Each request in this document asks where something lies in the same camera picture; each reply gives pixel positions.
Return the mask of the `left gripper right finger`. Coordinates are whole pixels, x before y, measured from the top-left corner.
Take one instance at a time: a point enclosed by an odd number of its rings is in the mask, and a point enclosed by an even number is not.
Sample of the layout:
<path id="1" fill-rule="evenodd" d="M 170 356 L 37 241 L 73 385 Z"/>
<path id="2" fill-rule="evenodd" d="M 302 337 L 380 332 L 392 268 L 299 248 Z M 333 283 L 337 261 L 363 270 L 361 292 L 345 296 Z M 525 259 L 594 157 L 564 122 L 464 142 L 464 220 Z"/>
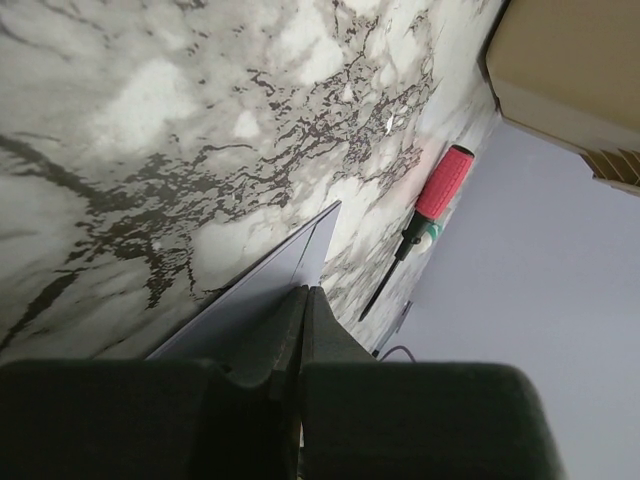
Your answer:
<path id="1" fill-rule="evenodd" d="M 539 394 L 519 369 L 381 362 L 321 288 L 304 314 L 300 373 L 308 479 L 562 479 Z"/>

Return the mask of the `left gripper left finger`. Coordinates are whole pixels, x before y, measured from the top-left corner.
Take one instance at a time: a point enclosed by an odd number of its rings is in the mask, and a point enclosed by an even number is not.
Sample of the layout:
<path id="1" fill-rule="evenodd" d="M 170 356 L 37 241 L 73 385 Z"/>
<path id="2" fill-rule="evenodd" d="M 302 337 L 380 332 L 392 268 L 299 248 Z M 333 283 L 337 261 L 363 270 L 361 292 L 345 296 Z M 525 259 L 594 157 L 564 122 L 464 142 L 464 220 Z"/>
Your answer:
<path id="1" fill-rule="evenodd" d="M 1 370 L 5 479 L 293 479 L 308 291 L 227 359 L 20 361 Z"/>

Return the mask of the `grey envelope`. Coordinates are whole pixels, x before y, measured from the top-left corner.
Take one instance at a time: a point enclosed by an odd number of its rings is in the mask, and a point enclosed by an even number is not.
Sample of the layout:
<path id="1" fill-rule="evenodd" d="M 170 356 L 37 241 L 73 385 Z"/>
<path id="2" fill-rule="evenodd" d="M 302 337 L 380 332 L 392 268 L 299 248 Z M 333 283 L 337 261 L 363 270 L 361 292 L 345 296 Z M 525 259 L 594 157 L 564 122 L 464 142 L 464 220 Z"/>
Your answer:
<path id="1" fill-rule="evenodd" d="M 218 360 L 292 289 L 317 286 L 340 209 L 336 201 L 304 224 L 147 358 Z"/>

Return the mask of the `green white glue stick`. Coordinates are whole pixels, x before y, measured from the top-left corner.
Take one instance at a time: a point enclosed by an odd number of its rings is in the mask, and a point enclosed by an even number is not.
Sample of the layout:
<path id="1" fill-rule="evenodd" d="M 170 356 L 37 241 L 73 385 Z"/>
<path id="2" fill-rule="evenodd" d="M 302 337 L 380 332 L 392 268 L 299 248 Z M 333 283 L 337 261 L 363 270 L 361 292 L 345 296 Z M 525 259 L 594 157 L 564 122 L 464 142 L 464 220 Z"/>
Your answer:
<path id="1" fill-rule="evenodd" d="M 426 226 L 426 230 L 421 237 L 421 241 L 414 249 L 418 254 L 427 252 L 438 239 L 441 233 L 441 226 L 438 223 L 429 221 Z"/>

